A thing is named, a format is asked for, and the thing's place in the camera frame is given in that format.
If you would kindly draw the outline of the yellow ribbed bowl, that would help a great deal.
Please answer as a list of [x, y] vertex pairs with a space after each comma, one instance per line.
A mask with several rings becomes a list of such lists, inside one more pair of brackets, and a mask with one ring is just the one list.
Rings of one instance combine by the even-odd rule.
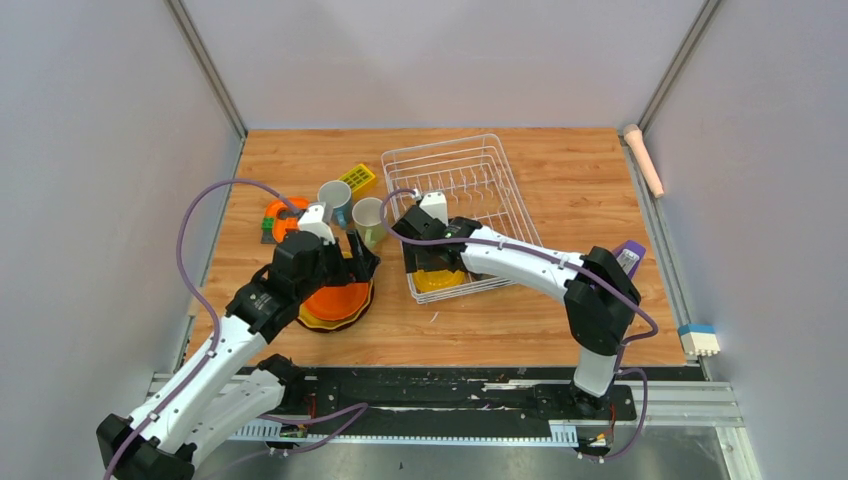
[[464, 283], [465, 278], [466, 275], [461, 270], [418, 270], [412, 274], [413, 284], [420, 293], [432, 293], [460, 286]]

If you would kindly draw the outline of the orange plate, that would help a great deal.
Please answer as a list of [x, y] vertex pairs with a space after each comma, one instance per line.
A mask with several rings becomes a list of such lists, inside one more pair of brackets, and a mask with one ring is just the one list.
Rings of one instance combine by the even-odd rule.
[[362, 313], [371, 300], [372, 283], [321, 288], [300, 307], [302, 318], [340, 323]]

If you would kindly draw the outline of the light green mug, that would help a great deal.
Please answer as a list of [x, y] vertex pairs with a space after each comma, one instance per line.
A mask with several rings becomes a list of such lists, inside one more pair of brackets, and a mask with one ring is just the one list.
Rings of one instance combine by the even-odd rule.
[[357, 201], [352, 208], [355, 228], [369, 250], [373, 250], [388, 235], [381, 217], [382, 200], [366, 197]]

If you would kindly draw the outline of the yellow dotted plate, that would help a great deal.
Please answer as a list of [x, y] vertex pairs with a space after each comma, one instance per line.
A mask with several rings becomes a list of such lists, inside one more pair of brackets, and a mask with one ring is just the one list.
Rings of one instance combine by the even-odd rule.
[[313, 331], [313, 332], [317, 332], [317, 333], [331, 333], [331, 332], [341, 331], [341, 330], [344, 330], [346, 328], [351, 327], [352, 325], [354, 325], [356, 322], [361, 320], [367, 314], [369, 308], [372, 305], [373, 296], [374, 296], [374, 282], [370, 281], [370, 282], [367, 282], [367, 283], [373, 284], [373, 287], [372, 287], [372, 290], [371, 290], [372, 296], [371, 296], [371, 300], [370, 300], [368, 306], [366, 307], [366, 309], [362, 313], [360, 313], [359, 315], [354, 316], [353, 318], [350, 318], [348, 320], [343, 320], [340, 323], [329, 323], [329, 322], [321, 322], [321, 321], [318, 321], [318, 320], [315, 320], [315, 319], [310, 319], [310, 318], [302, 318], [300, 316], [300, 310], [299, 310], [297, 322], [301, 326], [303, 326], [304, 328], [306, 328], [310, 331]]

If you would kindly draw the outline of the blue dotted mug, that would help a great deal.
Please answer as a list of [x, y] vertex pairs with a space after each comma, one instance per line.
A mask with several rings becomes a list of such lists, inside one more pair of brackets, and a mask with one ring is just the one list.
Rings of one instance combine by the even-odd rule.
[[317, 199], [325, 204], [335, 225], [344, 230], [351, 228], [353, 192], [347, 183], [342, 180], [324, 183], [317, 192]]

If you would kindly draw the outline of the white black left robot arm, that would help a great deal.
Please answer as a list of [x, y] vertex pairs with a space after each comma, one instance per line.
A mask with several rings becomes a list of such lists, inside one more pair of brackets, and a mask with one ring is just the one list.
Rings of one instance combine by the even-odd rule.
[[106, 478], [189, 479], [253, 418], [304, 405], [305, 373], [279, 354], [260, 362], [234, 391], [221, 391], [319, 289], [368, 285], [380, 260], [357, 231], [346, 236], [349, 256], [337, 242], [308, 231], [285, 235], [271, 263], [236, 292], [202, 348], [165, 386], [128, 417], [111, 414], [97, 427]]

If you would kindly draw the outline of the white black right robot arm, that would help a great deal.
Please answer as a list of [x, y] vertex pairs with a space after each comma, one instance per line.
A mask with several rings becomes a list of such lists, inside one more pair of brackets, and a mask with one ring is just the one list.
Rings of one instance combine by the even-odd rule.
[[418, 205], [409, 207], [392, 231], [422, 270], [498, 277], [559, 301], [580, 346], [572, 406], [589, 418], [609, 407], [618, 356], [641, 303], [640, 292], [611, 251], [549, 250], [465, 217], [443, 222]]

